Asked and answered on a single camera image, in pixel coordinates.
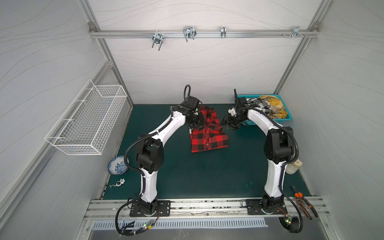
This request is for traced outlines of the red black plaid shirt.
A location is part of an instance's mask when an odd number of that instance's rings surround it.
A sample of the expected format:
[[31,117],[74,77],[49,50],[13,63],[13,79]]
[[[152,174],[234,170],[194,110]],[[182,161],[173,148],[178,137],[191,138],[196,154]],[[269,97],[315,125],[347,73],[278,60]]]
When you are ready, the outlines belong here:
[[215,109],[203,105],[198,114],[204,118],[204,124],[200,128],[190,128],[191,152],[228,148],[229,137],[224,133]]

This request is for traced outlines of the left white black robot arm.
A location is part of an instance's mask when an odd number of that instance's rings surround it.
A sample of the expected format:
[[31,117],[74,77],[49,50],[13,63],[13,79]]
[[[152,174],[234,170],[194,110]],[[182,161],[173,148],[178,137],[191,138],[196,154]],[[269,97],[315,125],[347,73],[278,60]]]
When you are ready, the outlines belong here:
[[198,113],[201,101],[187,96],[181,104],[170,108],[170,115],[153,131],[141,135],[124,154],[125,165],[141,175],[139,203],[147,212],[157,207],[158,170],[165,160],[164,147],[170,137],[183,125],[201,127],[204,117]]

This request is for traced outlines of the teal plastic basket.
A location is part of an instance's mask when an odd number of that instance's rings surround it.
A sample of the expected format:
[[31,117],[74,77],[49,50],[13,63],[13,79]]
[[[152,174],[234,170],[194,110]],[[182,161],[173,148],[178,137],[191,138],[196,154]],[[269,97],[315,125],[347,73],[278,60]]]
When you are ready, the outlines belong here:
[[288,108],[279,95],[238,95],[238,98],[245,98],[248,105],[268,114],[277,123],[292,119]]

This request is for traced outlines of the black white plaid shirt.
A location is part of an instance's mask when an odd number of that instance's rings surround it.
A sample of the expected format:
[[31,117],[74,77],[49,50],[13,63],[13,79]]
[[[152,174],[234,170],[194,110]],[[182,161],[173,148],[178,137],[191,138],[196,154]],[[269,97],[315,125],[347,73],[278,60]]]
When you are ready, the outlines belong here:
[[267,100],[260,98],[249,98],[247,99],[247,102],[250,107],[256,108],[267,115],[271,114],[272,107]]

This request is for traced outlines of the yellow plaid shirt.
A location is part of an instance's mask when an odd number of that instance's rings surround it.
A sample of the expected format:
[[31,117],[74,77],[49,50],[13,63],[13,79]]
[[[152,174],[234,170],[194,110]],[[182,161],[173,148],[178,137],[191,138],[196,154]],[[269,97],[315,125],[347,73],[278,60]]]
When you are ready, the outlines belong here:
[[283,104],[283,101],[276,97],[271,95],[263,95],[258,97],[260,99],[267,100],[272,107],[271,114],[269,115],[272,119],[286,119],[288,116],[288,111],[286,110],[286,107]]

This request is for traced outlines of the beige cylinder object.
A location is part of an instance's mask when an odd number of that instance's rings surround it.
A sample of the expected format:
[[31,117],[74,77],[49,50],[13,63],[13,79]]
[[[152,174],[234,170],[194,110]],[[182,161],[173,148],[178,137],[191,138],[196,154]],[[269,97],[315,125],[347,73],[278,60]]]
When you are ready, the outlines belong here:
[[303,166],[303,162],[300,159],[297,159],[295,162],[288,164],[286,167],[286,173],[288,175],[295,174],[301,167]]

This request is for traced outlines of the metal u-bolt clamp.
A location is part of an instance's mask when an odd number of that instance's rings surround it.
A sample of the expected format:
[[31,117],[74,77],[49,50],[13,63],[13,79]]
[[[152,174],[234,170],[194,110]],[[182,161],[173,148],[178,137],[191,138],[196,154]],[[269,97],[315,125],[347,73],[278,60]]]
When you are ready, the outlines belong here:
[[196,28],[194,26],[185,27],[183,29],[183,34],[184,34],[186,42],[188,42],[189,39],[194,40],[196,35],[197,35]]
[[164,36],[161,33],[154,33],[152,36],[152,48],[154,48],[155,45],[158,45],[158,51],[160,51],[162,44],[164,42]]

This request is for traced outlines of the metal U-bolt clamp left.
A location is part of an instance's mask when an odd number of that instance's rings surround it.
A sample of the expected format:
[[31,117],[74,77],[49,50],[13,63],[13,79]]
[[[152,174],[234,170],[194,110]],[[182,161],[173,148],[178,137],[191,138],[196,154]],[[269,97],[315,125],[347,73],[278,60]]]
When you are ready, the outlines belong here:
[[158,51],[160,51],[162,44],[164,42],[164,36],[161,33],[154,33],[152,36],[152,48],[154,48],[155,45],[158,45]]

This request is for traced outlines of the blue white ceramic bowl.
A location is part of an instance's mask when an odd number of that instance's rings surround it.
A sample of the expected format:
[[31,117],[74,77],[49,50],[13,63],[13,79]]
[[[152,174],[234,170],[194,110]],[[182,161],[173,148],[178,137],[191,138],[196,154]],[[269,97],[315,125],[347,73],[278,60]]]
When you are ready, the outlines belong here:
[[128,170],[128,167],[124,162],[124,156],[117,156],[113,158],[109,162],[107,170],[111,175],[118,176],[124,174]]

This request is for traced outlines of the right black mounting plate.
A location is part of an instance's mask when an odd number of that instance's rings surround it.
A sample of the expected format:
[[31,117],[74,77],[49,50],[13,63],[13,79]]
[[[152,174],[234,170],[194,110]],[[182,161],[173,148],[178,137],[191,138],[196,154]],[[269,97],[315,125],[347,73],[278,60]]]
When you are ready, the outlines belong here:
[[248,215],[284,215],[288,213],[284,200],[281,198],[248,199],[246,208]]

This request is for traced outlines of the black mounting plate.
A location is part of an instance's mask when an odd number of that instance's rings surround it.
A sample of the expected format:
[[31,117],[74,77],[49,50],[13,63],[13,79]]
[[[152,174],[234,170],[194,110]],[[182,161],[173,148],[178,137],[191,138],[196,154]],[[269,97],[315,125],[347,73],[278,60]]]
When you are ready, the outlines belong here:
[[248,215],[284,215],[288,213],[284,200],[281,198],[248,199],[246,208]]
[[139,199],[132,203],[130,217],[169,217],[170,210],[170,201],[154,200],[152,203],[147,203]]

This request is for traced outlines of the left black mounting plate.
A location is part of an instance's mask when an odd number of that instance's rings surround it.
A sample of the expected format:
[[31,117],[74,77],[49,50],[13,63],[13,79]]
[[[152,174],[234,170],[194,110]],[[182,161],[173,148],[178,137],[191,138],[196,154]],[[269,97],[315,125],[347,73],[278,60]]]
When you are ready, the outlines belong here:
[[170,201],[154,200],[152,203],[147,203],[139,199],[132,203],[130,217],[169,217],[170,210]]

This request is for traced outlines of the metal bracket with bolts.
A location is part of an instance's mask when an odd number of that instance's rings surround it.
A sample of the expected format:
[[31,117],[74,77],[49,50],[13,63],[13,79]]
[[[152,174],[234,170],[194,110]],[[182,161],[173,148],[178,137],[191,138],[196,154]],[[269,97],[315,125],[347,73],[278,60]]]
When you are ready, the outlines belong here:
[[288,35],[282,34],[282,36],[284,38],[288,38],[289,37],[291,39],[294,39],[294,38],[307,38],[309,35],[308,34],[302,34],[300,32],[300,27],[295,27],[290,34],[288,34]]

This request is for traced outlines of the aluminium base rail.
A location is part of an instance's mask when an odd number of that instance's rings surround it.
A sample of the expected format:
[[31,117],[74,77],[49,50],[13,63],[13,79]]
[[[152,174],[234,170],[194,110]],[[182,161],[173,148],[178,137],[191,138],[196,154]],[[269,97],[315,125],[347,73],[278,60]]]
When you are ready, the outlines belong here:
[[[284,217],[284,214],[277,210],[275,213],[266,215],[262,211],[257,211],[255,216],[248,212],[250,207],[246,207],[247,198],[208,198],[208,199],[170,199],[170,204],[161,210],[163,219],[187,219],[187,218],[250,218],[250,217]],[[319,217],[330,216],[323,199],[321,197],[307,197],[313,208],[318,212]],[[117,210],[127,200],[91,200],[85,213],[84,220],[114,220]],[[292,203],[285,199],[285,206],[288,214],[297,216]],[[130,216],[135,207],[124,207],[119,213],[119,220],[132,218]],[[145,215],[142,212],[135,214],[133,218],[149,219],[156,218],[156,214]]]

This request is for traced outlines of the aluminium cross rail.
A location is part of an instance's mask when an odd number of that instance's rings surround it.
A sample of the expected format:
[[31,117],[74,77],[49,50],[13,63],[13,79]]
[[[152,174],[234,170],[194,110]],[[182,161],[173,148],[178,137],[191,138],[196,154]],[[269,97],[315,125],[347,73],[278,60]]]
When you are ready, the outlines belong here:
[[[230,30],[227,29],[226,38],[250,39],[250,38],[284,38],[282,34],[290,34],[293,30]],[[182,30],[157,30],[157,31],[96,31],[90,32],[93,39],[151,39],[154,33],[161,33],[164,39],[183,39]],[[221,39],[221,30],[196,30],[196,39]],[[308,38],[317,38],[321,32],[313,30],[300,30],[302,34],[308,34]]]

